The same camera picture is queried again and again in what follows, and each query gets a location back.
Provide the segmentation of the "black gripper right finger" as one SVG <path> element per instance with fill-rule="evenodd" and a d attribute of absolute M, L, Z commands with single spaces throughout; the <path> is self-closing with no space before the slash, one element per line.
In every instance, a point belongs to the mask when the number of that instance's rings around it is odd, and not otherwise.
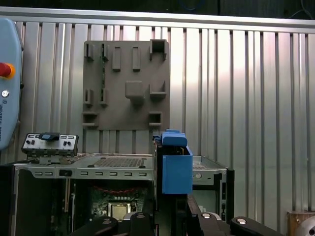
<path fill-rule="evenodd" d="M 219 215 L 201 212 L 193 195 L 188 195 L 188 236 L 281 236 L 282 234 L 247 217 L 224 222 Z"/>

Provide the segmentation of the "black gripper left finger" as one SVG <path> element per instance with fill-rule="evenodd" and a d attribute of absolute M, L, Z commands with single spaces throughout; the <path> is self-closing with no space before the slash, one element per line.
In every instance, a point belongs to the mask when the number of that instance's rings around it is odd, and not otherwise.
<path fill-rule="evenodd" d="M 133 213 L 130 219 L 119 222 L 109 216 L 93 219 L 75 230 L 71 236 L 154 236 L 150 216 L 146 213 Z"/>

